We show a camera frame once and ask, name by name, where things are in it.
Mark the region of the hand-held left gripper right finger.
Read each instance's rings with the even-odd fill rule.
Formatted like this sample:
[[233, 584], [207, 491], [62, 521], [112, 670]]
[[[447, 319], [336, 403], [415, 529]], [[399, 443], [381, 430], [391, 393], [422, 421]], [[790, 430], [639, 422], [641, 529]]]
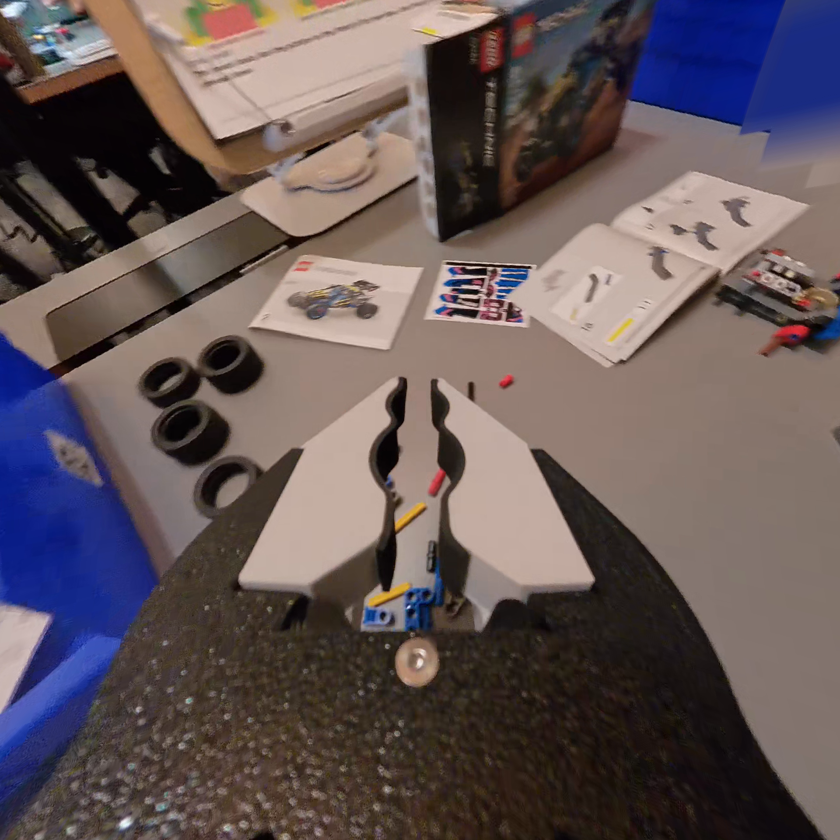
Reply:
[[503, 603], [591, 592], [594, 573], [526, 441], [444, 379], [431, 381], [430, 406], [448, 481], [440, 575], [467, 602], [475, 630]]

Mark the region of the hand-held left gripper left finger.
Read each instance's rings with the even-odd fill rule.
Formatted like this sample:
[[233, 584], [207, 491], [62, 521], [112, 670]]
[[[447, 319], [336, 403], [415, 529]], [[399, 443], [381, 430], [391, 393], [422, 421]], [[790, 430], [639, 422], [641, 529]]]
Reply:
[[238, 575], [242, 590], [301, 595], [361, 626], [367, 596], [394, 578], [386, 481], [401, 454], [406, 395], [406, 378], [393, 377], [302, 446]]

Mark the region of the partly built lego assembly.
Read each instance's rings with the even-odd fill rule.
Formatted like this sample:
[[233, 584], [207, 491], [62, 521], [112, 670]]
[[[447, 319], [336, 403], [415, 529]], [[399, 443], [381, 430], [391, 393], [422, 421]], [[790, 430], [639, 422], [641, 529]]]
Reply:
[[721, 278], [712, 303], [772, 327], [759, 352], [763, 357], [781, 348], [827, 354], [838, 347], [838, 276], [821, 279], [782, 249], [764, 249], [746, 258]]

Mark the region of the blue lego connector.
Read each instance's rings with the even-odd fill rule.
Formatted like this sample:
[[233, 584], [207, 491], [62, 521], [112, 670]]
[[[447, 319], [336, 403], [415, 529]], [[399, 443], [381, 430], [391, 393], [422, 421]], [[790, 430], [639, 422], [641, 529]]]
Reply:
[[434, 589], [426, 586], [410, 587], [404, 596], [404, 629], [408, 633], [423, 632], [433, 627]]

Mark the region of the lego set box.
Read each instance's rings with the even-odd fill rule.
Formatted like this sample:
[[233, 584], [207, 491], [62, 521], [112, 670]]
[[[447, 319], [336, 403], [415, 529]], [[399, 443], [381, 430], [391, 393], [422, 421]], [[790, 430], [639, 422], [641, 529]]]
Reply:
[[416, 20], [408, 118], [432, 236], [501, 217], [614, 145], [655, 9], [434, 2]]

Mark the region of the black rubber tire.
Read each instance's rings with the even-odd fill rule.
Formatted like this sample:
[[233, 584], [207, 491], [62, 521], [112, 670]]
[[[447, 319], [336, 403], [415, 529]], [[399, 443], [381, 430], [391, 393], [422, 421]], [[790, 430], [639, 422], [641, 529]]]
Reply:
[[196, 399], [165, 408], [150, 431], [152, 445], [184, 466], [210, 462], [224, 449], [229, 436], [228, 421], [212, 406]]
[[262, 477], [264, 470], [251, 458], [229, 455], [217, 458], [198, 476], [192, 491], [192, 502], [197, 513], [213, 520], [229, 502], [220, 502], [223, 488], [230, 481], [242, 479], [242, 490], [251, 488]]
[[236, 395], [257, 383], [265, 364], [246, 339], [227, 335], [207, 344], [196, 360], [196, 371], [218, 392]]
[[192, 398], [198, 391], [201, 377], [185, 359], [170, 357], [158, 360], [138, 380], [143, 399], [166, 408]]

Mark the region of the open instruction booklet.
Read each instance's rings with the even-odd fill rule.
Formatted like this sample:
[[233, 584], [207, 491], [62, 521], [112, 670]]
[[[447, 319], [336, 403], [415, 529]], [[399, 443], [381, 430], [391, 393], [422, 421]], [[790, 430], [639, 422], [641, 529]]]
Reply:
[[511, 299], [604, 366], [620, 364], [808, 209], [689, 171], [611, 223], [583, 228]]

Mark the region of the sticker sheet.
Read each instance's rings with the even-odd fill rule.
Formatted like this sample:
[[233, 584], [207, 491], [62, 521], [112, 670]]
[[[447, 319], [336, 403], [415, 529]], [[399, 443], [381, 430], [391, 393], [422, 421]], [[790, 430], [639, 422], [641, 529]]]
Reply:
[[525, 329], [529, 316], [511, 294], [536, 271], [530, 264], [446, 260], [437, 273], [425, 319]]

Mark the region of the closed instruction booklet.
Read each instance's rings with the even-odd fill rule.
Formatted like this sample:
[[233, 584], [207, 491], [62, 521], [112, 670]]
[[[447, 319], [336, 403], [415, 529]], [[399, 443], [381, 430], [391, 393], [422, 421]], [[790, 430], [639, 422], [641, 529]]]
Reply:
[[292, 261], [249, 328], [388, 351], [422, 274], [422, 268], [303, 255]]

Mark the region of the white stand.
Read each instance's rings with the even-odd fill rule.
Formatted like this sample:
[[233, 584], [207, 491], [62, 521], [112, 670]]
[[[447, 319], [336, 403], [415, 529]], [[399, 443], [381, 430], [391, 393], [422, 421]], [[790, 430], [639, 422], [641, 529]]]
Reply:
[[347, 193], [369, 182], [388, 182], [390, 192], [416, 177], [415, 166], [399, 162], [383, 140], [393, 128], [405, 128], [407, 121], [405, 105], [319, 150], [289, 155], [267, 171], [288, 192]]

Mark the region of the cardboard instruction board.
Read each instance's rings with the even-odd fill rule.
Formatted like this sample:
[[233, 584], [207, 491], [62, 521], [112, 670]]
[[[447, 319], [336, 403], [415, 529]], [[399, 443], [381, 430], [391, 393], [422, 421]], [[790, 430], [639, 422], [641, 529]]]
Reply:
[[429, 2], [84, 2], [184, 152], [257, 172], [407, 101]]

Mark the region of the background wooden desk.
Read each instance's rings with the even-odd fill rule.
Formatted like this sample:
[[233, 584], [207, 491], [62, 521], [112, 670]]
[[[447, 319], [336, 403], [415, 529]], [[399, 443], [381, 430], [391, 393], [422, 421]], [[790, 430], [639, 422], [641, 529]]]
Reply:
[[30, 104], [123, 73], [112, 40], [84, 1], [2, 1], [1, 73]]

